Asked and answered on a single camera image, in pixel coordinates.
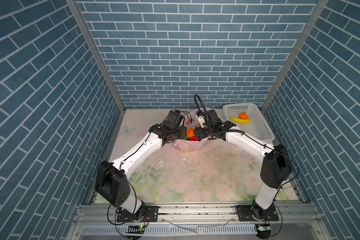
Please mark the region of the pink plastic bag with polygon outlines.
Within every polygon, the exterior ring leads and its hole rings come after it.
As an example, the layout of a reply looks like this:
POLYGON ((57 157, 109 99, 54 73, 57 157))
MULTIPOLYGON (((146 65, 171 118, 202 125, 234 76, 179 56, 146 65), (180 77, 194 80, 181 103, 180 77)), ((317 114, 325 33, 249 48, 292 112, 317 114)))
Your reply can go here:
MULTIPOLYGON (((198 117, 197 117, 197 112, 198 109, 195 109, 193 111, 190 111, 189 113, 186 112, 186 116, 185 117, 185 126, 186 128, 193 128, 195 129, 198 124, 198 117)), ((177 149, 178 151, 182 152, 182 153, 189 153, 189 152, 195 152, 195 151, 199 151, 202 148, 206 147, 210 142, 212 142, 212 140, 209 140, 208 138, 201 140, 200 142, 193 142, 193 141, 189 141, 189 138, 186 137, 186 140, 175 140, 174 141, 174 146, 175 149, 177 149)))

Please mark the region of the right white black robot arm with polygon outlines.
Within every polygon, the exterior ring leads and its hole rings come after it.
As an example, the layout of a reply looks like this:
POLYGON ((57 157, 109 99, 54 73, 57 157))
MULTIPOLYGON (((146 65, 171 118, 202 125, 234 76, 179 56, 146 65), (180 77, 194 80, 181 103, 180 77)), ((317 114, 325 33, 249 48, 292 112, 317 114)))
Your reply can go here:
POLYGON ((252 210, 266 211, 274 204, 275 197, 292 172, 292 161, 282 145, 269 147, 255 137, 247 134, 230 121, 221 120, 207 123, 200 119, 195 128, 198 140, 213 137, 231 143, 254 156, 261 164, 262 184, 252 203, 252 210))

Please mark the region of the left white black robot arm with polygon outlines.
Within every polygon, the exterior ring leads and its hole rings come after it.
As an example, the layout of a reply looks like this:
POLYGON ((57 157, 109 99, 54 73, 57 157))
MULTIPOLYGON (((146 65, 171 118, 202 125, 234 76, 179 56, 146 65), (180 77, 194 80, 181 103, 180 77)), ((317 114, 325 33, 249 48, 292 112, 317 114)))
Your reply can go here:
POLYGON ((129 178, 155 151, 167 143, 186 139, 187 128, 168 123, 156 124, 128 152, 113 161, 103 161, 97 168, 95 190, 113 207, 122 208, 141 218, 145 203, 137 197, 129 178))

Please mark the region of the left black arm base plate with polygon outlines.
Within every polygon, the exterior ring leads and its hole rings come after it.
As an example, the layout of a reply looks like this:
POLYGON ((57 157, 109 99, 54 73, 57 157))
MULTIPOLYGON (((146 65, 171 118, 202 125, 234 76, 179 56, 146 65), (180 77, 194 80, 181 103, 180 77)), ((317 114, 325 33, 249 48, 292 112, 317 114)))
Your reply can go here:
POLYGON ((157 222, 159 214, 159 206, 141 206, 136 213, 119 208, 117 211, 118 223, 132 222, 157 222))

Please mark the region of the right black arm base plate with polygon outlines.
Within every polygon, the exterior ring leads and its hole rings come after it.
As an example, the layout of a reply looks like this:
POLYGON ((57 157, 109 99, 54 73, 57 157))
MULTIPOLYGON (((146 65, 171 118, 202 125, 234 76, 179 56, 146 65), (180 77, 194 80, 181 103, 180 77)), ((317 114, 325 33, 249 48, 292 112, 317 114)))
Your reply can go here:
POLYGON ((278 212, 275 205, 271 205, 268 209, 263 210, 257 205, 238 205, 235 206, 235 211, 240 222, 277 222, 279 221, 278 212))

